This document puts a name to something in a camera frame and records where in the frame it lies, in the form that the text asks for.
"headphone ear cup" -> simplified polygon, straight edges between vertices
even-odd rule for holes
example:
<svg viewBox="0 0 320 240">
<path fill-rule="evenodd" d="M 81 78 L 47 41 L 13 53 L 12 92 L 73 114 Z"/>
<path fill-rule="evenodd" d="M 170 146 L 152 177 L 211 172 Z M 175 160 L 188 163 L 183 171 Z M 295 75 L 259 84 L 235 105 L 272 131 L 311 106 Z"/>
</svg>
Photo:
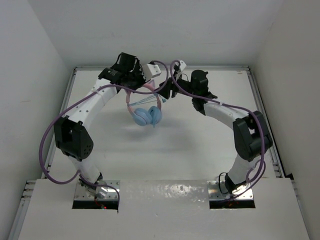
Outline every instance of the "headphone ear cup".
<svg viewBox="0 0 320 240">
<path fill-rule="evenodd" d="M 150 109 L 148 110 L 148 113 L 152 117 L 151 124 L 153 126 L 155 126 L 156 124 L 158 124 L 161 121 L 162 112 L 157 106 L 150 107 Z"/>
<path fill-rule="evenodd" d="M 150 124 L 153 119 L 150 113 L 143 108 L 137 108 L 134 111 L 134 114 L 132 115 L 132 117 L 135 123 L 138 124 L 139 126 L 146 126 Z"/>
</svg>

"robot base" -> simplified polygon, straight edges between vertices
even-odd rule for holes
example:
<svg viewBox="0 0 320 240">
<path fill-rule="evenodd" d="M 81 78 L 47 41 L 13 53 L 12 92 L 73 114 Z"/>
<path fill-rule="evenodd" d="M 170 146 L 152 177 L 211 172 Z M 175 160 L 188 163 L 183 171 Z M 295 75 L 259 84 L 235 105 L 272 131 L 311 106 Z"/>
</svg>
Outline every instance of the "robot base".
<svg viewBox="0 0 320 240">
<path fill-rule="evenodd" d="M 105 180 L 109 186 L 120 192 L 119 180 Z M 75 187 L 73 209 L 107 209 L 118 210 L 118 195 L 115 190 L 106 187 L 97 187 L 97 192 L 103 192 L 96 197 L 95 192 L 89 191 L 78 181 Z"/>
<path fill-rule="evenodd" d="M 250 185 L 240 186 L 236 190 L 232 192 L 233 195 L 239 195 L 243 191 L 245 191 Z M 220 188 L 223 193 L 221 193 L 219 189 L 219 182 L 217 180 L 207 181 L 208 194 L 209 194 L 209 206 L 210 209 L 255 209 L 254 195 L 252 190 L 246 191 L 244 194 L 236 197 L 233 200 L 230 199 L 230 194 L 227 193 L 228 190 L 225 187 L 225 181 L 220 181 Z"/>
</svg>

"white surface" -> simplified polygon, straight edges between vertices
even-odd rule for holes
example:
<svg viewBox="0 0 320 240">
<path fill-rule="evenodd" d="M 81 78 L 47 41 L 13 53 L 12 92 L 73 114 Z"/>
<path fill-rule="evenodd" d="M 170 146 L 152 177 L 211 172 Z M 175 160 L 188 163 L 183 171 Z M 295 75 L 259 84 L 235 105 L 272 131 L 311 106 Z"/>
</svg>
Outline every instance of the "white surface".
<svg viewBox="0 0 320 240">
<path fill-rule="evenodd" d="M 320 1 L 286 0 L 255 67 L 285 169 L 312 239 L 320 239 Z"/>
<path fill-rule="evenodd" d="M 27 0 L 1 1 L 0 29 L 0 239 L 4 240 L 26 180 L 41 176 L 40 139 L 59 112 L 71 71 Z"/>
<path fill-rule="evenodd" d="M 252 64 L 283 0 L 29 0 L 66 63 Z"/>
<path fill-rule="evenodd" d="M 206 181 L 124 181 L 115 210 L 72 209 L 75 183 L 38 180 L 19 240 L 308 240 L 290 179 L 262 179 L 256 208 L 209 209 Z"/>
<path fill-rule="evenodd" d="M 100 72 L 77 71 L 69 106 L 88 93 Z M 184 73 L 190 78 L 191 70 Z M 157 77 L 156 86 L 165 77 L 164 72 Z M 246 71 L 210 70 L 207 77 L 210 91 L 222 101 L 256 110 Z M 153 128 L 135 124 L 125 96 L 121 91 L 109 100 L 88 131 L 94 142 L 90 156 L 105 179 L 210 180 L 231 169 L 237 155 L 233 131 L 196 112 L 190 97 L 178 95 L 164 103 L 163 118 Z M 142 98 L 131 96 L 132 101 Z M 154 102 L 148 104 L 142 107 L 148 109 Z M 268 152 L 265 176 L 275 178 L 271 161 Z M 75 171 L 68 158 L 56 150 L 50 174 L 67 180 Z"/>
</svg>

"pink headphone band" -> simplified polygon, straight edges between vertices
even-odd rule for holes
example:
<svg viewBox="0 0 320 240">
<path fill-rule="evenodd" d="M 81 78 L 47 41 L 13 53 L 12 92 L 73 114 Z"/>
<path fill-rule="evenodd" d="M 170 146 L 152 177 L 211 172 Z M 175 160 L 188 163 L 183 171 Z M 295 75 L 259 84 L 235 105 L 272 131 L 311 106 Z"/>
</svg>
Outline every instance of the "pink headphone band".
<svg viewBox="0 0 320 240">
<path fill-rule="evenodd" d="M 155 91 L 155 88 L 149 84 L 149 83 L 145 83 L 142 87 L 146 88 L 146 89 L 149 89 L 150 91 L 154 92 Z M 126 97 L 125 97 L 125 102 L 126 102 L 126 105 L 127 105 L 127 108 L 128 108 L 128 111 L 129 113 L 133 114 L 134 113 L 134 110 L 133 108 L 129 105 L 130 104 L 130 95 L 131 95 L 131 91 L 126 91 Z M 158 109 L 161 110 L 161 100 L 159 98 L 159 95 L 158 94 L 154 94 L 155 97 L 156 97 L 156 106 L 158 107 Z"/>
</svg>

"cable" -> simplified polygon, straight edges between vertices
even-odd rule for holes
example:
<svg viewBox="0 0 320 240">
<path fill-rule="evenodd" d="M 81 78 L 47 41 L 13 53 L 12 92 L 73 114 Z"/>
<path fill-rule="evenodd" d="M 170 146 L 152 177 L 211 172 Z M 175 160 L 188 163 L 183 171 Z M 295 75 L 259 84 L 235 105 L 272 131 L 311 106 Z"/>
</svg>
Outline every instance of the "cable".
<svg viewBox="0 0 320 240">
<path fill-rule="evenodd" d="M 185 75 L 185 76 L 186 76 L 186 80 L 189 82 L 189 77 L 188 77 L 188 75 L 187 75 L 187 74 L 182 73 L 181 75 Z"/>
<path fill-rule="evenodd" d="M 174 68 L 174 64 L 175 64 L 175 63 L 180 64 L 180 61 L 174 60 L 174 61 L 170 64 L 170 75 L 171 75 L 171 79 L 172 79 L 173 83 L 174 83 L 174 84 L 176 85 L 176 87 L 180 90 L 180 92 L 182 92 L 182 93 L 184 93 L 185 95 L 187 95 L 187 96 L 189 96 L 189 97 L 192 97 L 192 98 L 202 99 L 202 100 L 206 100 L 206 101 L 213 102 L 213 103 L 216 103 L 216 104 L 221 104 L 221 102 L 219 102 L 219 101 L 217 101 L 217 100 L 210 99 L 210 98 L 203 97 L 203 96 L 198 96 L 198 95 L 191 94 L 191 93 L 185 91 L 182 87 L 180 87 L 179 84 L 178 84 L 178 82 L 177 82 L 177 80 L 175 79 L 175 76 L 174 76 L 174 73 L 173 73 L 173 68 Z M 248 182 L 248 183 L 252 183 L 253 181 L 255 181 L 255 180 L 258 178 L 259 173 L 262 171 L 263 163 L 265 162 L 265 140 L 264 140 L 264 133 L 263 133 L 261 124 L 260 124 L 257 116 L 256 116 L 252 111 L 250 111 L 249 109 L 247 109 L 247 108 L 245 108 L 245 107 L 230 105 L 230 104 L 226 104 L 226 103 L 222 103 L 222 105 L 225 106 L 225 107 L 228 107 L 228 108 L 240 109 L 240 110 L 243 110 L 243 111 L 248 112 L 248 113 L 253 117 L 254 121 L 255 121 L 256 124 L 257 124 L 258 131 L 259 131 L 259 135 L 260 135 L 260 138 L 261 138 L 261 159 L 260 159 L 260 165 L 259 165 L 259 168 L 258 168 L 258 171 L 257 171 L 256 175 L 255 175 L 252 179 L 249 179 L 249 172 L 248 172 L 248 174 L 247 174 L 247 176 L 246 176 L 247 182 Z"/>
<path fill-rule="evenodd" d="M 222 193 L 222 194 L 227 194 L 227 193 L 229 193 L 228 191 L 222 192 L 222 190 L 221 190 L 221 181 L 220 181 L 220 178 L 221 178 L 221 175 L 222 175 L 222 174 L 227 174 L 227 173 L 226 173 L 226 172 L 222 172 L 222 173 L 219 174 L 219 177 L 218 177 L 218 187 L 219 187 L 220 193 Z"/>
<path fill-rule="evenodd" d="M 69 112 L 71 109 L 73 109 L 74 107 L 76 107 L 77 105 L 83 103 L 84 101 L 88 100 L 89 98 L 91 98 L 92 96 L 94 96 L 95 94 L 97 94 L 97 92 L 99 92 L 100 90 L 102 89 L 105 89 L 105 88 L 110 88 L 110 87 L 117 87 L 117 88 L 120 88 L 120 89 L 124 89 L 124 90 L 127 90 L 127 91 L 131 91 L 133 93 L 137 93 L 137 94 L 143 94 L 143 95 L 148 95 L 148 94 L 156 94 L 157 92 L 161 91 L 168 79 L 169 79 L 169 70 L 168 70 L 168 67 L 166 66 L 166 64 L 164 64 L 162 61 L 158 61 L 158 60 L 155 60 L 153 61 L 154 63 L 159 63 L 161 65 L 164 66 L 165 70 L 166 70 L 166 78 L 165 78 L 165 81 L 164 81 L 164 84 L 159 87 L 157 90 L 155 91 L 149 91 L 149 92 L 144 92 L 144 91 L 136 91 L 136 90 L 132 90 L 128 87 L 125 87 L 125 86 L 120 86 L 120 85 L 116 85 L 116 84 L 108 84 L 108 85 L 104 85 L 104 86 L 101 86 L 99 87 L 95 92 L 89 94 L 88 96 L 82 98 L 81 100 L 77 101 L 75 104 L 71 105 L 70 107 L 68 107 L 67 109 L 65 109 L 64 111 L 62 111 L 50 124 L 49 126 L 47 127 L 47 129 L 45 130 L 43 136 L 42 136 L 42 139 L 40 141 L 40 146 L 39 146 L 39 153 L 38 153 L 38 157 L 39 157 L 39 163 L 40 163 L 40 167 L 41 167 L 41 170 L 43 172 L 43 174 L 53 183 L 55 184 L 59 184 L 59 185 L 64 185 L 64 184 L 68 184 L 70 182 L 72 182 L 77 176 L 78 174 L 80 173 L 80 171 L 77 171 L 74 176 L 72 178 L 70 178 L 69 180 L 67 181 L 58 181 L 58 180 L 55 180 L 53 177 L 51 177 L 51 175 L 48 173 L 47 169 L 46 169 L 46 165 L 45 165 L 45 161 L 43 159 L 43 149 L 44 149 L 44 145 L 45 145 L 45 141 L 46 141 L 46 138 L 51 130 L 51 128 L 54 126 L 54 124 L 59 120 L 60 117 L 62 117 L 64 114 L 66 114 L 67 112 Z"/>
</svg>

